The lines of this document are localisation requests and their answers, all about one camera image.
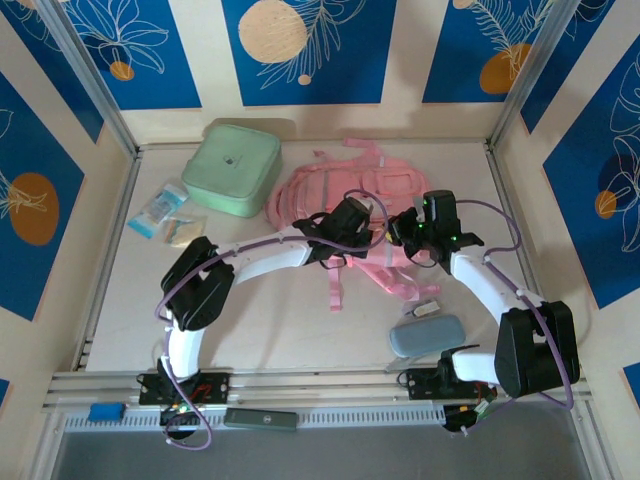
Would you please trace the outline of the grey glasses case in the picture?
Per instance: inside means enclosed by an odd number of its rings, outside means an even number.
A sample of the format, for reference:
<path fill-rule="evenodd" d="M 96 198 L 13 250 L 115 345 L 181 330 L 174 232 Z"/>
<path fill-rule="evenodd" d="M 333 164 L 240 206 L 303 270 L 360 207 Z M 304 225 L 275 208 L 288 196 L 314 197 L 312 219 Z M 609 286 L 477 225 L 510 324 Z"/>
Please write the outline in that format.
<path fill-rule="evenodd" d="M 392 351 L 402 358 L 421 357 L 462 345 L 466 333 L 455 315 L 422 317 L 389 332 Z"/>

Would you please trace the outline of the small adapter circuit board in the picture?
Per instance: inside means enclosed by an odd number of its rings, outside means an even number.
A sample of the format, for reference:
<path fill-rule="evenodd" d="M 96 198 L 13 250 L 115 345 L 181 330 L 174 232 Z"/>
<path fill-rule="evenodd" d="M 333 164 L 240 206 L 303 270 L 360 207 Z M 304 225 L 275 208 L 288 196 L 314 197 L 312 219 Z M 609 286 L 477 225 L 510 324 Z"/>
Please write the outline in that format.
<path fill-rule="evenodd" d="M 197 426 L 199 424 L 198 415 L 184 402 L 169 406 L 160 412 L 162 427 Z"/>
<path fill-rule="evenodd" d="M 451 433 L 468 434 L 471 429 L 497 410 L 482 400 L 479 404 L 445 405 L 444 429 Z"/>

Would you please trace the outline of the aluminium mounting rail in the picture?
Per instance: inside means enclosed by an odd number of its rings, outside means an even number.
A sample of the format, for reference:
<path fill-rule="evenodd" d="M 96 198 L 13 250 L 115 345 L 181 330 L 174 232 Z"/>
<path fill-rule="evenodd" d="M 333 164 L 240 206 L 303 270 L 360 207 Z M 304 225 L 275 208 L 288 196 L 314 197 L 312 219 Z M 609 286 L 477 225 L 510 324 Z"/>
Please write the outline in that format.
<path fill-rule="evenodd" d="M 42 408 L 72 411 L 93 403 L 139 403 L 135 372 L 60 372 L 53 375 Z M 407 404 L 409 395 L 394 373 L 352 371 L 239 371 L 230 374 L 226 404 L 276 406 L 369 406 Z"/>

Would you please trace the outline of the aluminium frame post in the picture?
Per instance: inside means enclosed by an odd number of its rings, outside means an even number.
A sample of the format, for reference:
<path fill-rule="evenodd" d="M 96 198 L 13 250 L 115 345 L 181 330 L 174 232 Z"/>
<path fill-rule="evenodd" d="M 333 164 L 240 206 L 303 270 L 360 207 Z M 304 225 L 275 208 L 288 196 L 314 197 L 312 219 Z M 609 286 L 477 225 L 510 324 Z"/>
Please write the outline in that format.
<path fill-rule="evenodd" d="M 505 138 L 512 122 L 529 97 L 569 25 L 581 0 L 555 0 L 549 16 L 541 26 L 515 82 L 506 96 L 503 108 L 487 138 L 486 147 L 494 153 Z"/>
<path fill-rule="evenodd" d="M 111 129 L 122 149 L 137 158 L 138 145 L 107 84 L 58 0 L 34 0 L 39 15 L 60 47 L 74 74 Z"/>

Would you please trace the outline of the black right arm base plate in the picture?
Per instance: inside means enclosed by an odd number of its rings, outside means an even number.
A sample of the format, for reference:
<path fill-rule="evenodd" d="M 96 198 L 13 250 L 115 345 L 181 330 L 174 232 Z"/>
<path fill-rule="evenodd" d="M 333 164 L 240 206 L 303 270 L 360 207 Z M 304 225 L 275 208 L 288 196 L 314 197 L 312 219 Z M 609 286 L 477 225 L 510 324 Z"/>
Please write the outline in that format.
<path fill-rule="evenodd" d="M 483 382 L 445 380 L 435 368 L 406 369 L 396 380 L 407 390 L 410 400 L 480 401 L 498 395 L 495 387 Z"/>

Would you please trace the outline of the dark green flat device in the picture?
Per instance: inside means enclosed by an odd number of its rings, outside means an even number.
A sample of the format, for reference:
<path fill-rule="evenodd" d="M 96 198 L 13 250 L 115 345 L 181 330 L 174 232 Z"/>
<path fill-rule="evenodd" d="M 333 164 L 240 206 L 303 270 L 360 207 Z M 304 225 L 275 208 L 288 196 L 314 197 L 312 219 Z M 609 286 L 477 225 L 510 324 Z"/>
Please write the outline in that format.
<path fill-rule="evenodd" d="M 295 412 L 228 408 L 223 423 L 230 428 L 296 431 L 298 418 Z"/>

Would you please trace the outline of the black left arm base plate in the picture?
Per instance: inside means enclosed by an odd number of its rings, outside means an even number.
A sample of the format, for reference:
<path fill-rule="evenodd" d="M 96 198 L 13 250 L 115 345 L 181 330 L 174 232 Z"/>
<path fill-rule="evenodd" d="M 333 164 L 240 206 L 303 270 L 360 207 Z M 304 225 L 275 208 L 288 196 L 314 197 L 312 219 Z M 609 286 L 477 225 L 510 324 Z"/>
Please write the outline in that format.
<path fill-rule="evenodd" d="M 181 383 L 181 388 L 196 405 L 224 405 L 229 391 L 228 373 L 200 372 Z M 140 386 L 139 404 L 143 406 L 177 405 L 184 401 L 165 373 L 141 373 L 136 376 Z"/>

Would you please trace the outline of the blue snack packet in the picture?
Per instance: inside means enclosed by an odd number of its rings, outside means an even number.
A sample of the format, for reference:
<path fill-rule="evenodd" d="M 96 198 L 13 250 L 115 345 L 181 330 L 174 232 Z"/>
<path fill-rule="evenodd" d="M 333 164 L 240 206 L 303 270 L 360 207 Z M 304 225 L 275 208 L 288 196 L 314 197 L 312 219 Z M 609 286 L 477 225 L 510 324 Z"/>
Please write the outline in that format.
<path fill-rule="evenodd" d="M 127 226 L 141 236 L 151 239 L 161 224 L 177 212 L 188 198 L 186 190 L 173 183 L 166 183 L 127 221 Z"/>

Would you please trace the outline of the mint green zip pouch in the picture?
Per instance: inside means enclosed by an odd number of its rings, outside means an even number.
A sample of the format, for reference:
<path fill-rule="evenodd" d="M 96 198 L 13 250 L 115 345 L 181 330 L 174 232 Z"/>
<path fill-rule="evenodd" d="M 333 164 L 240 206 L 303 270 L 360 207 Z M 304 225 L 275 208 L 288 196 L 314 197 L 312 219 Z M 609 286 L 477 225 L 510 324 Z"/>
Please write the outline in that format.
<path fill-rule="evenodd" d="M 282 164 L 281 142 L 276 136 L 222 124 L 204 137 L 181 180 L 194 203 L 252 218 L 268 199 Z"/>

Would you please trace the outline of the pink student backpack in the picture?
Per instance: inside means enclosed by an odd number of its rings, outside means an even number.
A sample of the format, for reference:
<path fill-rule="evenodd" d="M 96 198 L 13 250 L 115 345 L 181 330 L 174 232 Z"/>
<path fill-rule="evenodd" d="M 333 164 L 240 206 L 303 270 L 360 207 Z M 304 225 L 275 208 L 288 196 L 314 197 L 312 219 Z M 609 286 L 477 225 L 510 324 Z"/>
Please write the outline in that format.
<path fill-rule="evenodd" d="M 375 142 L 346 139 L 344 145 L 359 148 L 361 153 L 348 160 L 339 160 L 316 150 L 316 162 L 296 168 L 289 179 L 271 194 L 265 213 L 276 229 L 281 230 L 315 213 L 333 211 L 351 189 L 374 194 L 390 216 L 412 207 L 413 199 L 427 190 L 429 182 L 424 173 L 406 160 L 387 155 Z M 340 271 L 343 267 L 360 269 L 385 292 L 405 302 L 415 302 L 441 292 L 439 285 L 419 281 L 409 271 L 412 266 L 403 249 L 387 239 L 370 250 L 364 259 L 330 258 L 330 310 L 337 312 L 342 309 Z"/>

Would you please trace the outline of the small blue block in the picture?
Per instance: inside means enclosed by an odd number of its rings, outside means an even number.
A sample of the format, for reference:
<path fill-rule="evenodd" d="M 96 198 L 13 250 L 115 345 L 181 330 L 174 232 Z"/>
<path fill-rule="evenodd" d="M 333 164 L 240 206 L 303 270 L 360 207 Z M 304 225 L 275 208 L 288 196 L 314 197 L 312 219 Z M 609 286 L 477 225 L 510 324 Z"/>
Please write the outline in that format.
<path fill-rule="evenodd" d="M 87 420 L 92 423 L 119 422 L 124 418 L 125 411 L 124 403 L 93 403 Z"/>

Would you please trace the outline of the beige snack packet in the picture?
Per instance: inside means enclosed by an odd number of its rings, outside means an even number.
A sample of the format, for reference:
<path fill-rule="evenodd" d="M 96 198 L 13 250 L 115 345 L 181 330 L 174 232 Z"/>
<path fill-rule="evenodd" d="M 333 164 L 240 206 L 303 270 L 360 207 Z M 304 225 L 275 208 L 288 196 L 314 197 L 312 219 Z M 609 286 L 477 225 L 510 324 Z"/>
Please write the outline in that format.
<path fill-rule="evenodd" d="M 174 215 L 163 223 L 161 239 L 169 246 L 185 248 L 203 235 L 206 221 L 203 216 Z"/>

